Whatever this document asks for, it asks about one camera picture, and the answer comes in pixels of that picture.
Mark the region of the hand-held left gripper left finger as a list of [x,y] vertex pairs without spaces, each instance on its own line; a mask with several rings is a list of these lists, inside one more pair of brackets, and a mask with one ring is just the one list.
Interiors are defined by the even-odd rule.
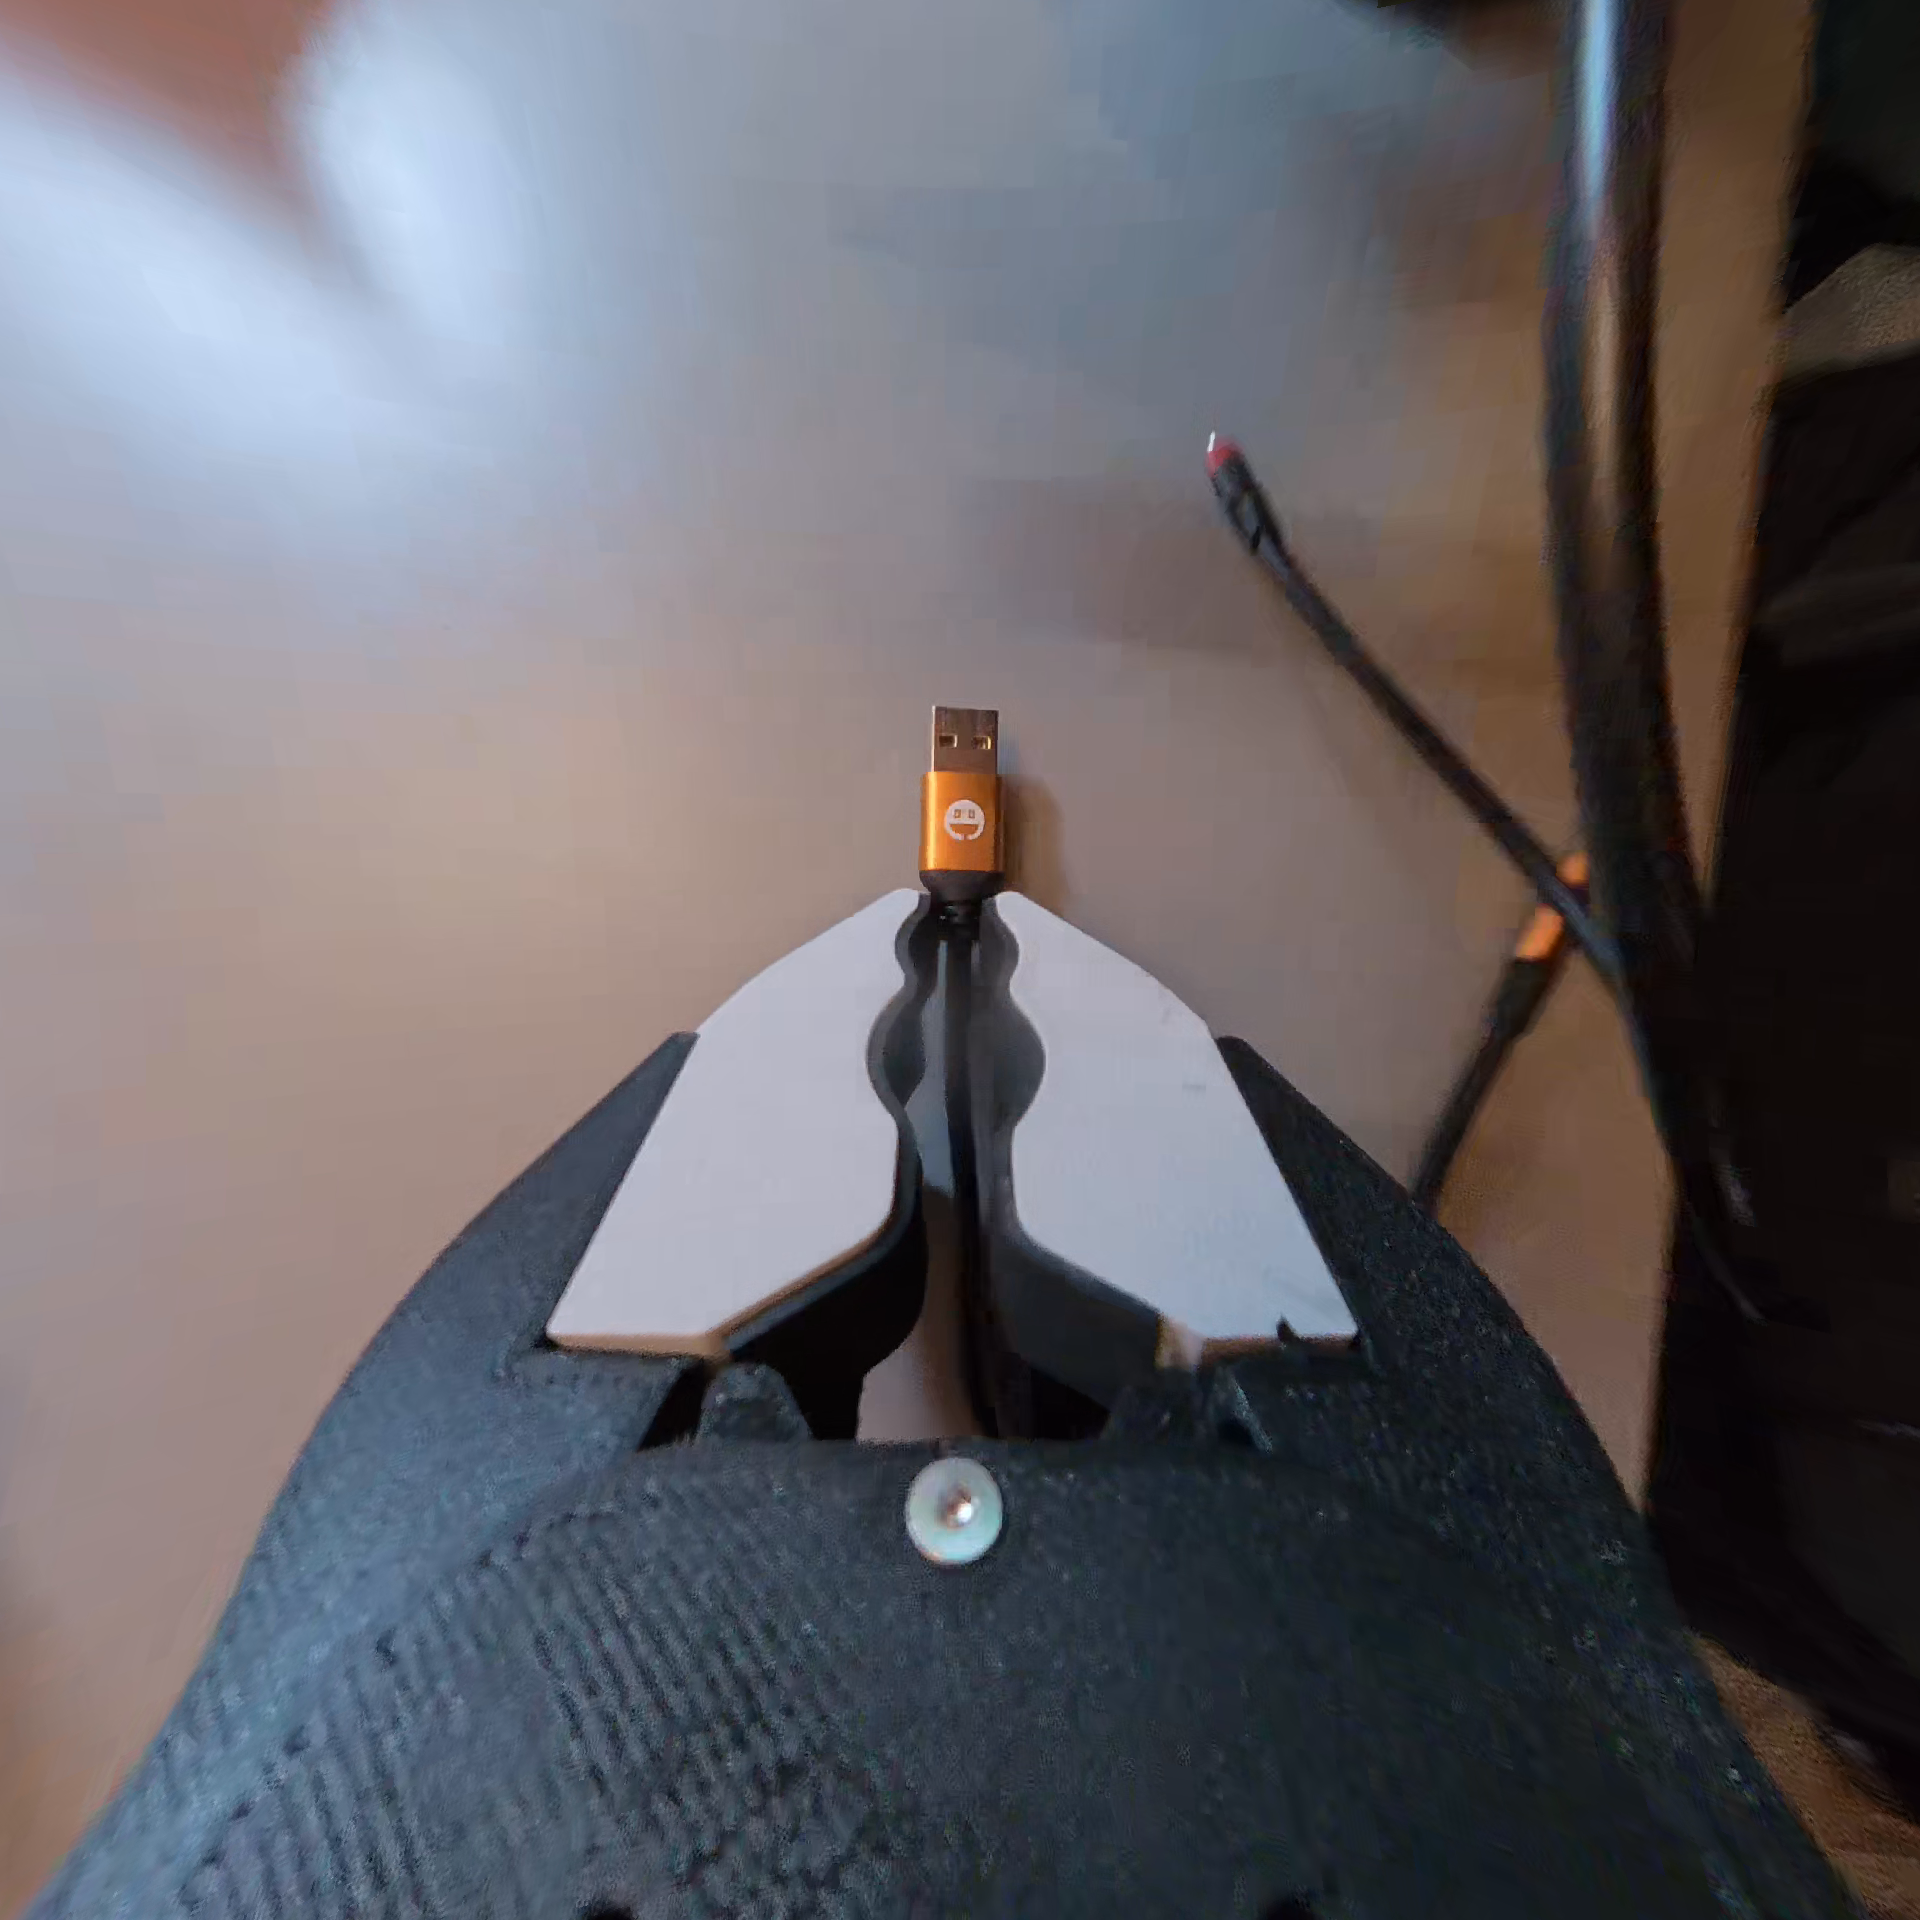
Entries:
[[758,1365],[819,1437],[921,1319],[919,1066],[896,889],[737,986],[689,1034],[544,1334],[567,1352]]

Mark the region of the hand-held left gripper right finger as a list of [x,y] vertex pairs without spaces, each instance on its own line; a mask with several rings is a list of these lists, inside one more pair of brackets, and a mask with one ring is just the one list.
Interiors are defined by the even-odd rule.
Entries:
[[1015,890],[979,911],[979,1282],[997,1418],[1031,1433],[1360,1340],[1207,1021]]

